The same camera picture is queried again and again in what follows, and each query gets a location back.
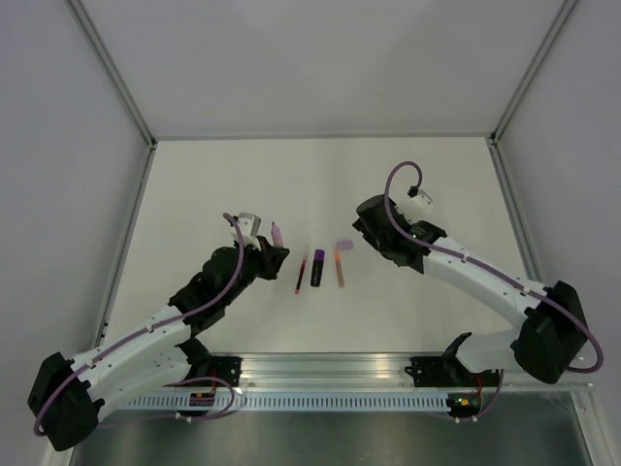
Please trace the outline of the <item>pink highlighter pen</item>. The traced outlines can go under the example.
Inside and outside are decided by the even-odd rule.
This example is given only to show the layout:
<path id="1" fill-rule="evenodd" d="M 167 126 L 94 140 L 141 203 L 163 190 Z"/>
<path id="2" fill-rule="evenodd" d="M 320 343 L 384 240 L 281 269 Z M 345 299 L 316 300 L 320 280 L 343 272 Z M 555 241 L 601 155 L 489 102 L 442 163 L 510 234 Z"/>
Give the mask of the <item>pink highlighter pen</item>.
<path id="1" fill-rule="evenodd" d="M 276 248 L 284 247 L 284 242 L 283 242 L 281 231 L 275 222 L 271 223 L 271 238 L 272 238 L 273 245 Z"/>

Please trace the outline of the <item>red pen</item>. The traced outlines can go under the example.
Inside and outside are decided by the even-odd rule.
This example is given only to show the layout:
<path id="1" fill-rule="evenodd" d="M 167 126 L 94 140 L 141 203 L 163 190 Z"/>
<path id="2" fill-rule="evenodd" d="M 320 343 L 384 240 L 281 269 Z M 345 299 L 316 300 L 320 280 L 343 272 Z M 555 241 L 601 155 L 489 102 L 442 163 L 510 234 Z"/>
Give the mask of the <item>red pen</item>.
<path id="1" fill-rule="evenodd" d="M 300 264 L 300 267 L 299 267 L 299 271 L 298 271 L 298 275 L 297 275 L 297 280 L 296 280 L 296 284 L 295 284 L 295 288 L 294 288 L 294 294 L 295 295 L 299 295 L 300 292 L 301 292 L 302 283 L 303 283 L 303 280 L 304 280 L 304 275 L 305 275 L 305 272 L 306 272 L 308 259 L 309 259 L 309 251 L 305 250 L 303 255 L 302 255 L 302 260 L 301 260 L 301 264 Z"/>

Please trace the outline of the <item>black purple-tipped marker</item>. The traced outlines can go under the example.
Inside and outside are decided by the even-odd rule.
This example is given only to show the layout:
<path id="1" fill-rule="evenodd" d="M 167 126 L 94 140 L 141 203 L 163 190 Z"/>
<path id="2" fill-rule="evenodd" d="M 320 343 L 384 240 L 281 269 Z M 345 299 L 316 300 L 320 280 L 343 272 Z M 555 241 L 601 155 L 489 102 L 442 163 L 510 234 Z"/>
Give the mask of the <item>black purple-tipped marker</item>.
<path id="1" fill-rule="evenodd" d="M 324 261 L 319 262 L 319 261 L 312 260 L 311 272 L 310 272 L 310 286 L 311 287 L 320 287 L 322 274 L 323 274 Z"/>

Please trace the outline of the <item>orange highlighter pen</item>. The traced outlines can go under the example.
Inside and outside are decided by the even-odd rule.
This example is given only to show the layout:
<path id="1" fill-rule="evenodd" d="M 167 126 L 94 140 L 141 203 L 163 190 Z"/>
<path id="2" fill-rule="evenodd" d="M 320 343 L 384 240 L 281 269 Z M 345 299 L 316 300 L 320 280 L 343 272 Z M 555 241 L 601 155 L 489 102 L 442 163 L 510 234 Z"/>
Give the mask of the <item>orange highlighter pen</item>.
<path id="1" fill-rule="evenodd" d="M 344 283 L 344 276 L 343 276 L 343 266 L 342 266 L 342 261 L 341 261 L 341 252 L 338 247 L 334 247 L 333 251 L 334 251 L 333 256 L 334 256 L 334 261 L 335 261 L 338 285 L 339 285 L 339 288 L 343 289 L 345 286 L 345 283 Z"/>

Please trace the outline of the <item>light purple pen cap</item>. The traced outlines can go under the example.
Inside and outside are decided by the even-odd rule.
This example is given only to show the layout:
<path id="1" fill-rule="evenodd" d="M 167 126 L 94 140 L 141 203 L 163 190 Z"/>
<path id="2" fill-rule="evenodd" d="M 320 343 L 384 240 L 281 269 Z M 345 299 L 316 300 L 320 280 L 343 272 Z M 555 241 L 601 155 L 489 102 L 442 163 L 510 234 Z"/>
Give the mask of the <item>light purple pen cap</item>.
<path id="1" fill-rule="evenodd" d="M 335 243 L 335 249 L 342 251 L 342 250 L 352 250 L 354 247 L 353 242 L 351 240 L 338 240 Z"/>

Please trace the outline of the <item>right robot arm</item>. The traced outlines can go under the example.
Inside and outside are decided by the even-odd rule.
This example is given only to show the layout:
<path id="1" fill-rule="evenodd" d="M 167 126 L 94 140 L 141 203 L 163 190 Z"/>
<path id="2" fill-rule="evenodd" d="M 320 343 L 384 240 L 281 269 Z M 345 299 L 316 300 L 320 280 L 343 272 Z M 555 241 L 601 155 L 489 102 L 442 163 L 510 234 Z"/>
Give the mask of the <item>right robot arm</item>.
<path id="1" fill-rule="evenodd" d="M 441 355 L 441 370 L 455 385 L 492 370 L 521 370 L 555 384 L 570 370 L 587 341 L 577 291 L 513 278 L 469 252 L 444 230 L 403 216 L 395 203 L 376 195 L 356 209 L 355 230 L 399 267 L 442 280 L 486 305 L 510 325 L 486 335 L 460 334 Z"/>

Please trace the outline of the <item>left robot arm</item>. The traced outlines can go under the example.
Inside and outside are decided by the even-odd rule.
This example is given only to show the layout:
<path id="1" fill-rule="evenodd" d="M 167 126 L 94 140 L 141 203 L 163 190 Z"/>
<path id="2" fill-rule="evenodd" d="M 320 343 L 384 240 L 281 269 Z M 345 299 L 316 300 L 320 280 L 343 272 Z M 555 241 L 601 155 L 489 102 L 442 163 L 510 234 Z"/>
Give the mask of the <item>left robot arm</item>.
<path id="1" fill-rule="evenodd" d="M 254 245 L 219 248 L 163 308 L 128 335 L 71 357 L 48 356 L 27 399 L 35 435 L 47 438 L 57 451 L 71 449 L 136 398 L 182 381 L 205 383 L 211 356 L 198 335 L 221 320 L 255 280 L 275 280 L 288 254 L 264 237 Z"/>

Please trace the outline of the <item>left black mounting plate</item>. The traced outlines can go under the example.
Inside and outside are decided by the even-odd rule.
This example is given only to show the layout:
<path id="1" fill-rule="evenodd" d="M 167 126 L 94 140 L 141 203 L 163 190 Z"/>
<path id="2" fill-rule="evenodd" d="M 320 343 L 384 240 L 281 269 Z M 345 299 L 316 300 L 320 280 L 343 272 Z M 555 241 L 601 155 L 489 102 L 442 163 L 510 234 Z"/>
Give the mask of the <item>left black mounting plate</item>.
<path id="1" fill-rule="evenodd" d="M 212 358 L 207 375 L 226 381 L 233 387 L 239 386 L 243 372 L 243 359 L 238 356 L 218 355 Z"/>

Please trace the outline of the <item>black mounting plate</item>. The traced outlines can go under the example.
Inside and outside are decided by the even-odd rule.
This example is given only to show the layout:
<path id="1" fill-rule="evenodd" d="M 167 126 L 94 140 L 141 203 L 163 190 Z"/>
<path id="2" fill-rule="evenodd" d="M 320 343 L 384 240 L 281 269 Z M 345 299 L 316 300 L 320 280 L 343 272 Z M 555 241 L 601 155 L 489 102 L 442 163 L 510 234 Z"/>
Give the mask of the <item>black mounting plate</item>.
<path id="1" fill-rule="evenodd" d="M 207 375 L 226 381 L 233 387 L 239 386 L 243 372 L 243 359 L 238 356 L 218 355 L 212 358 Z"/>
<path id="2" fill-rule="evenodd" d="M 500 381 L 498 371 L 486 370 L 473 373 L 457 359 L 436 355 L 412 357 L 409 365 L 405 367 L 405 372 L 411 376 L 415 387 L 495 387 Z"/>

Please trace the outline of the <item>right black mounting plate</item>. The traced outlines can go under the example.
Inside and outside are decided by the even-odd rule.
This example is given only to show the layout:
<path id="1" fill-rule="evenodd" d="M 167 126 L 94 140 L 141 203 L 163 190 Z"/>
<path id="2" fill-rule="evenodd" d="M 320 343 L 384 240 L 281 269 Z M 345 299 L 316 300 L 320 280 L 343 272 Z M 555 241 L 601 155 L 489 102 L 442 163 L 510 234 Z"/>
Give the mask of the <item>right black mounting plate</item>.
<path id="1" fill-rule="evenodd" d="M 495 387 L 500 381 L 498 371 L 486 370 L 473 373 L 457 359 L 436 355 L 412 357 L 409 365 L 405 367 L 405 372 L 411 376 L 415 387 Z"/>

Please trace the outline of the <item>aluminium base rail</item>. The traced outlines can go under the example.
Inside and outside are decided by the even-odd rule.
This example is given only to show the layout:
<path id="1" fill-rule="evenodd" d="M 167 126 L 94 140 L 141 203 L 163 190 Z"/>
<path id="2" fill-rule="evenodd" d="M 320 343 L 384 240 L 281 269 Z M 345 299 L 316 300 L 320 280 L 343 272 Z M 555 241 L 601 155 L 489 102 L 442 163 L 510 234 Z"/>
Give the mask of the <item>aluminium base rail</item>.
<path id="1" fill-rule="evenodd" d="M 206 349 L 158 349 L 152 355 L 138 356 L 130 363 L 114 362 L 109 356 L 97 362 L 96 351 L 76 355 L 69 360 L 73 372 L 81 367 L 82 381 L 88 374 L 107 376 L 113 386 L 123 387 L 137 382 L 141 393 L 148 386 L 209 386 L 221 379 L 207 375 L 214 356 L 241 357 L 242 374 L 238 387 L 315 386 L 321 389 L 354 386 L 414 386 L 405 372 L 414 356 L 436 355 L 419 353 L 248 353 L 210 354 Z"/>

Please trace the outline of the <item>left aluminium frame post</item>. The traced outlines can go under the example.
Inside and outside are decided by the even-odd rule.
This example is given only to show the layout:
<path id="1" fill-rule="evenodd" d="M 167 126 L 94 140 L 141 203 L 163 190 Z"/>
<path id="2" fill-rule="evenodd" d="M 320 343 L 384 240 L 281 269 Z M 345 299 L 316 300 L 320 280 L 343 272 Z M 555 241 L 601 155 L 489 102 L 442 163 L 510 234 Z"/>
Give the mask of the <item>left aluminium frame post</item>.
<path id="1" fill-rule="evenodd" d="M 129 86 L 122 77 L 87 7 L 81 0 L 66 0 L 64 4 L 94 53 L 96 60 L 111 83 L 114 92 L 131 122 L 141 135 L 147 147 L 152 150 L 157 143 L 156 138 L 149 129 Z"/>

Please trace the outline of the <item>aluminium frame post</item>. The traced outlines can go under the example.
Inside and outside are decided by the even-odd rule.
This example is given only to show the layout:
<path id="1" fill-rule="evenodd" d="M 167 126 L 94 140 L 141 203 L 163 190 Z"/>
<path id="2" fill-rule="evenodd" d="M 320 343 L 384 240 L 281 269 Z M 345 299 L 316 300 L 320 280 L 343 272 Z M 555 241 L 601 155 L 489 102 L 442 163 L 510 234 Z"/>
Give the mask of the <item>aluminium frame post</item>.
<path id="1" fill-rule="evenodd" d="M 149 129 L 129 86 L 122 77 L 87 7 L 81 0 L 66 0 L 64 4 L 94 53 L 96 60 L 111 83 L 114 92 L 131 122 L 141 135 L 147 147 L 152 150 L 157 143 L 156 138 Z"/>
<path id="2" fill-rule="evenodd" d="M 522 74 L 517 87 L 512 92 L 496 125 L 494 126 L 494 129 L 489 135 L 488 141 L 492 146 L 497 146 L 507 131 L 513 116 L 517 112 L 521 102 L 532 86 L 548 55 L 559 40 L 559 37 L 562 35 L 568 23 L 571 21 L 572 16 L 579 4 L 579 0 L 564 0 L 561 2 L 559 9 L 547 27 L 535 53 Z"/>

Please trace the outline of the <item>right aluminium frame post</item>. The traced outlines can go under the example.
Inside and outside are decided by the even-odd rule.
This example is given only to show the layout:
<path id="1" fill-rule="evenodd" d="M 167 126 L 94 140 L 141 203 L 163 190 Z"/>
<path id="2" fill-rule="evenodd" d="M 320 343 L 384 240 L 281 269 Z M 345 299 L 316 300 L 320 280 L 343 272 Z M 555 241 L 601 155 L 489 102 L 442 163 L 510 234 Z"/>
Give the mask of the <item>right aluminium frame post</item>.
<path id="1" fill-rule="evenodd" d="M 494 126 L 494 129 L 489 135 L 488 141 L 492 146 L 497 146 L 507 131 L 513 116 L 517 112 L 521 102 L 532 86 L 548 55 L 559 40 L 559 37 L 562 35 L 568 23 L 571 21 L 572 16 L 579 4 L 579 0 L 564 0 L 561 2 L 559 9 L 547 27 L 535 53 L 522 74 L 517 87 L 512 92 L 496 125 Z"/>

